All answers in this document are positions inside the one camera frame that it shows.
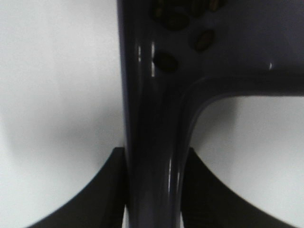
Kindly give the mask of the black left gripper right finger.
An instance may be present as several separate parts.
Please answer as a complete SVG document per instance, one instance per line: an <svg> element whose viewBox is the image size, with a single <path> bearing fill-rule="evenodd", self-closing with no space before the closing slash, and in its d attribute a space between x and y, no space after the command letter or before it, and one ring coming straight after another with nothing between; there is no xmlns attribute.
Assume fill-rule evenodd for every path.
<svg viewBox="0 0 304 228"><path fill-rule="evenodd" d="M186 228L289 228L222 183L193 148L186 161L181 214Z"/></svg>

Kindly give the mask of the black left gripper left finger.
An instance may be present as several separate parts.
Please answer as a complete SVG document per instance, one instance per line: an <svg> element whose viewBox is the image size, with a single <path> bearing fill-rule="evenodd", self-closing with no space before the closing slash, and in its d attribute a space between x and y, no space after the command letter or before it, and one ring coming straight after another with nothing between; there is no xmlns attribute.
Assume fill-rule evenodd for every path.
<svg viewBox="0 0 304 228"><path fill-rule="evenodd" d="M127 203L123 147L113 149L94 178L70 201L33 228L121 228Z"/></svg>

